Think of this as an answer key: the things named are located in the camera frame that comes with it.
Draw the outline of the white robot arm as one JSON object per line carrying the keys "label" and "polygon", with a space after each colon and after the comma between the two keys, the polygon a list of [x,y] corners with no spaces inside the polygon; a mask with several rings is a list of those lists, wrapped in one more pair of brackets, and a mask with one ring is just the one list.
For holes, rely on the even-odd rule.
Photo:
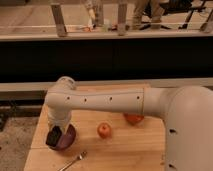
{"label": "white robot arm", "polygon": [[79,91],[59,78],[45,96],[49,107],[46,144],[66,149],[75,140],[73,110],[138,114],[165,125],[165,171],[213,171],[213,90],[203,86]]}

